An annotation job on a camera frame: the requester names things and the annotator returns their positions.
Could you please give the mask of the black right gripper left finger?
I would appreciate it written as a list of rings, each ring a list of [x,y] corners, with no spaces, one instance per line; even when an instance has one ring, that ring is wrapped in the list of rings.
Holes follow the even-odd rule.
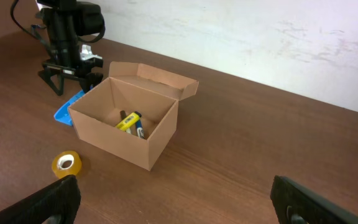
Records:
[[[75,221],[81,193],[75,175],[67,175],[0,211],[0,223],[70,224]]]

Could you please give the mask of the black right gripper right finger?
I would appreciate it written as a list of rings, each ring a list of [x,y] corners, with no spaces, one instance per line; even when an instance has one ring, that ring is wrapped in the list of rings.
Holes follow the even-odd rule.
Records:
[[[285,176],[273,179],[270,199],[280,224],[356,224],[358,216]]]

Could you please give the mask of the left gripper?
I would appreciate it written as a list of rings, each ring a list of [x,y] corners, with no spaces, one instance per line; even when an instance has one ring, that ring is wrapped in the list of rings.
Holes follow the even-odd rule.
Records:
[[[80,87],[87,93],[90,89],[100,84],[103,74],[92,72],[94,67],[103,67],[103,59],[99,56],[80,60],[76,65],[60,65],[58,62],[48,59],[42,62],[43,70],[38,72],[38,76],[56,93],[63,95],[64,78],[79,80]],[[58,86],[52,78],[57,78]]]

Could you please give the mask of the blue tape dispenser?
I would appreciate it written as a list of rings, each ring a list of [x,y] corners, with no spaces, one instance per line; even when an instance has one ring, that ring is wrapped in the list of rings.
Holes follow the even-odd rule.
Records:
[[[78,99],[80,99],[84,94],[85,93],[83,90],[79,91],[77,94],[72,96],[63,106],[61,106],[53,116],[55,121],[58,121],[68,126],[73,126],[73,121],[68,112],[68,107],[75,103]]]

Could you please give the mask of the yellow highlighter pen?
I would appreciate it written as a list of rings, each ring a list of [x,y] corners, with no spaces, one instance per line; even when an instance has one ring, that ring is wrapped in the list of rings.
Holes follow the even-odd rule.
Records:
[[[123,118],[122,121],[120,121],[115,126],[115,128],[120,129],[121,131],[126,131],[131,126],[133,126],[141,117],[142,115],[138,111],[135,111]]]

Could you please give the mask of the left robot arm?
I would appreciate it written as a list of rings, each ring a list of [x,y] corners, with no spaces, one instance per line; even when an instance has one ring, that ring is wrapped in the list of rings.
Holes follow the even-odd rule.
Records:
[[[42,5],[36,17],[48,34],[46,42],[32,26],[33,34],[45,47],[49,59],[42,62],[39,77],[58,95],[63,94],[66,79],[78,81],[86,93],[103,79],[94,67],[103,66],[103,58],[91,52],[90,44],[101,40],[106,28],[99,5],[77,0],[37,1]]]

